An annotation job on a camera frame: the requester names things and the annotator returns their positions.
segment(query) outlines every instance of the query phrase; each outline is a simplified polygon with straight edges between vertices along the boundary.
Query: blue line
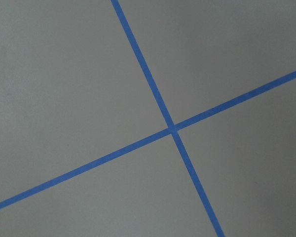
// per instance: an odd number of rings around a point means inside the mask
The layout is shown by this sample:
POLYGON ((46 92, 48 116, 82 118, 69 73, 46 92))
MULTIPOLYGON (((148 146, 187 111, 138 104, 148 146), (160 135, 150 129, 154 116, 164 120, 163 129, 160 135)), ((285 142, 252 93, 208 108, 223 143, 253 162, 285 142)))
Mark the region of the blue line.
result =
POLYGON ((16 203, 18 201, 21 201, 21 200, 23 200, 25 198, 28 198, 28 197, 30 197, 30 196, 32 196, 34 194, 42 192, 42 191, 44 191, 46 189, 49 189, 50 187, 53 187, 53 186, 55 186, 57 184, 60 184, 60 183, 66 181, 68 179, 71 179, 71 178, 73 178, 73 177, 75 177, 77 175, 80 175, 80 174, 82 174, 82 173, 84 173, 84 172, 86 172, 86 171, 88 171, 90 169, 93 169, 93 168, 95 168, 97 166, 100 166, 101 164, 107 163, 107 162, 109 162, 109 161, 111 161, 113 159, 116 159, 116 158, 118 158, 118 157, 120 157, 120 156, 122 156, 122 155, 124 155, 126 153, 129 153, 129 152, 134 151, 134 150, 136 150, 136 149, 138 149, 140 147, 143 147, 143 146, 145 146, 145 145, 147 145, 147 144, 149 144, 151 142, 154 142, 154 141, 156 141, 156 140, 158 140, 160 138, 163 138, 163 137, 165 137, 165 136, 167 136, 169 134, 170 134, 170 131, 168 129, 164 129, 164 130, 162 130, 160 132, 157 132, 157 133, 155 133, 155 134, 153 134, 153 135, 151 135, 149 137, 146 137, 146 138, 144 138, 144 139, 142 139, 142 140, 140 140, 138 142, 130 144, 130 145, 128 145, 128 146, 126 146, 124 148, 121 148, 121 149, 119 149, 119 150, 117 150, 115 152, 112 152, 112 153, 110 153, 110 154, 108 154, 108 155, 106 155, 104 157, 96 159, 96 160, 94 160, 94 161, 92 161, 92 162, 90 162, 88 164, 85 164, 85 165, 83 165, 83 166, 81 166, 79 168, 76 168, 76 169, 74 169, 72 171, 69 171, 69 172, 67 172, 67 173, 65 173, 63 175, 60 175, 60 176, 58 176, 58 177, 56 177, 54 179, 51 179, 51 180, 49 180, 49 181, 47 181, 47 182, 45 182, 43 184, 40 184, 40 185, 38 185, 38 186, 36 186, 34 188, 31 188, 31 189, 29 189, 29 190, 27 190, 25 192, 22 192, 22 193, 20 193, 18 195, 15 195, 15 196, 11 197, 11 198, 8 198, 8 199, 0 202, 0 209, 2 209, 4 207, 7 207, 7 206, 9 206, 11 204, 14 204, 14 203, 16 203))
POLYGON ((196 122, 204 120, 204 119, 206 119, 206 118, 208 118, 210 116, 213 116, 213 115, 215 115, 215 114, 217 114, 217 113, 219 113, 221 111, 229 109, 230 107, 233 107, 233 106, 238 105, 238 104, 240 104, 242 102, 250 100, 253 97, 256 97, 256 96, 258 96, 258 95, 260 95, 262 93, 265 93, 265 92, 267 92, 267 91, 269 91, 269 90, 271 90, 273 88, 276 88, 276 87, 278 87, 278 86, 280 86, 282 84, 285 84, 285 83, 287 83, 289 81, 292 81, 294 79, 296 79, 296 71, 292 72, 292 73, 289 73, 286 76, 278 78, 278 79, 276 79, 274 81, 271 81, 271 82, 269 82, 269 83, 267 83, 267 84, 265 84, 263 86, 260 86, 260 87, 254 89, 254 90, 251 90, 251 91, 249 91, 247 93, 244 93, 244 94, 242 94, 242 95, 240 95, 240 96, 238 96, 236 98, 228 100, 227 102, 224 102, 224 103, 222 103, 220 105, 217 105, 217 106, 215 106, 215 107, 213 107, 213 108, 211 108, 211 109, 209 109, 207 111, 204 111, 204 112, 202 112, 202 113, 200 113, 198 115, 195 115, 195 116, 193 116, 191 118, 188 118, 188 119, 186 119, 186 120, 184 120, 182 122, 179 122, 178 124, 176 124, 176 128, 177 128, 177 130, 181 130, 181 129, 183 129, 185 127, 188 127, 188 126, 190 126, 190 125, 192 125, 192 124, 194 124, 196 122))
POLYGON ((184 144, 183 144, 183 142, 182 142, 182 140, 181 140, 181 138, 180 138, 180 136, 178 134, 178 131, 177 131, 177 129, 176 129, 174 123, 173 123, 173 120, 172 120, 172 118, 170 116, 170 113, 169 113, 169 111, 168 111, 168 109, 167 109, 167 107, 166 107, 166 105, 165 105, 165 103, 164 103, 164 101, 162 99, 162 96, 161 96, 161 94, 160 94, 160 92, 158 90, 158 87, 157 87, 157 85, 156 85, 156 83, 155 83, 155 81, 154 81, 154 79, 152 77, 152 74, 151 74, 151 72, 149 70, 149 67, 148 67, 148 65, 147 65, 147 63, 146 63, 146 61, 144 59, 144 56, 143 56, 143 54, 142 54, 142 52, 141 52, 141 50, 140 50, 140 48, 139 48, 139 46, 138 46, 138 44, 136 42, 136 39, 135 39, 135 37, 133 35, 133 32, 130 29, 130 26, 129 26, 129 24, 127 22, 127 19, 126 19, 124 13, 123 13, 123 10, 122 10, 118 0, 111 0, 111 2, 112 2, 112 5, 113 5, 113 7, 114 7, 114 9, 116 11, 116 14, 117 14, 119 20, 120 20, 120 23, 121 23, 121 25, 122 25, 122 27, 123 27, 123 29, 125 31, 125 34, 126 34, 128 40, 129 40, 129 43, 130 43, 131 47, 133 48, 133 51, 134 51, 134 53, 136 55, 136 58, 137 58, 137 60, 139 62, 139 65, 141 66, 141 68, 143 70, 143 73, 144 73, 144 75, 146 77, 146 80, 147 80, 147 82, 148 82, 148 84, 150 86, 150 89, 151 89, 151 91, 152 91, 152 93, 153 93, 153 95, 155 97, 155 100, 156 100, 156 102, 157 102, 157 104, 158 104, 158 106, 159 106, 159 108, 161 110, 161 113, 162 113, 162 115, 163 115, 163 117, 164 117, 164 119, 165 119, 165 121, 166 121, 166 123, 168 125, 168 128, 169 128, 169 130, 170 130, 170 132, 172 134, 172 137, 173 137, 173 139, 174 139, 174 141, 176 143, 176 146, 177 146, 177 148, 178 148, 178 150, 179 150, 179 152, 181 154, 181 157, 182 157, 182 159, 184 161, 184 164, 185 164, 185 166, 186 166, 186 168, 188 170, 188 173, 190 174, 190 177, 191 177, 191 179, 193 181, 193 184, 194 184, 194 186, 195 186, 195 188, 196 188, 196 190, 197 190, 197 192, 199 194, 199 197, 200 197, 200 199, 201 199, 201 201, 202 201, 202 203, 203 203, 203 205, 205 207, 207 215, 209 216, 209 218, 210 218, 210 220, 212 222, 212 225, 213 225, 213 227, 215 229, 215 232, 216 232, 217 236, 224 237, 224 233, 223 233, 222 228, 221 228, 221 226, 220 226, 220 224, 218 222, 218 219, 217 219, 217 217, 216 217, 216 215, 214 213, 214 210, 213 210, 213 208, 212 208, 212 206, 211 206, 211 204, 210 204, 210 202, 209 202, 209 200, 208 200, 208 198, 207 198, 207 196, 205 194, 205 191, 204 191, 203 186, 201 185, 201 182, 200 182, 200 180, 199 180, 199 178, 198 178, 198 176, 196 174, 196 171, 195 171, 195 169, 193 167, 193 164, 192 164, 190 158, 188 157, 188 154, 186 152, 184 144))

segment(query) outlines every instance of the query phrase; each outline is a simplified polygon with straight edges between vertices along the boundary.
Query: gray floor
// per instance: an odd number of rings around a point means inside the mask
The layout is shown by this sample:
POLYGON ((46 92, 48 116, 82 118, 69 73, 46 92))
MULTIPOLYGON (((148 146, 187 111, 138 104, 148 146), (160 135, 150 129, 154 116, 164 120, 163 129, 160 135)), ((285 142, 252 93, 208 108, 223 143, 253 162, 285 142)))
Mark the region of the gray floor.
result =
MULTIPOLYGON (((296 1, 121 0, 175 123, 296 70, 296 1)), ((0 0, 0 201, 166 128, 111 2, 0 0)), ((226 236, 296 237, 296 80, 180 131, 226 236)), ((216 236, 171 136, 0 210, 0 237, 216 236)))

